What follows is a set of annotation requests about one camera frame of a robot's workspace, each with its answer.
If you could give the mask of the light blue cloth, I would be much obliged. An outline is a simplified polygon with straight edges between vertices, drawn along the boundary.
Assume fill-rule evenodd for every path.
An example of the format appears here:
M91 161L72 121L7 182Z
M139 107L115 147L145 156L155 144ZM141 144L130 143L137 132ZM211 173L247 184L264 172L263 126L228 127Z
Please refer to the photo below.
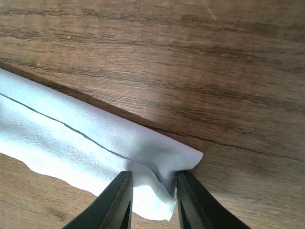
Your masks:
M172 138L6 70L0 72L0 151L32 171L96 196L122 171L132 211L170 220L175 174L203 154Z

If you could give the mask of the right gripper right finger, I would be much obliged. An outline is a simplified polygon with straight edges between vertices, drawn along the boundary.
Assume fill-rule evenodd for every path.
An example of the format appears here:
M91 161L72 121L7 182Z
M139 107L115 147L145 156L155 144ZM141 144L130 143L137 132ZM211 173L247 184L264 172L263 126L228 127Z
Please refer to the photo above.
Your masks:
M177 203L182 229L248 229L189 171L177 172Z

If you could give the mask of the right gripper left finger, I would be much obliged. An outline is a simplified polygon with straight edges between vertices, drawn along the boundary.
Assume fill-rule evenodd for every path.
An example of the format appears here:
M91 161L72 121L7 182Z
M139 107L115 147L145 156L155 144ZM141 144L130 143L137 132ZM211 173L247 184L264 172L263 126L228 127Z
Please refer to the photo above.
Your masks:
M133 178L120 172L106 189L65 229L129 229L132 219Z

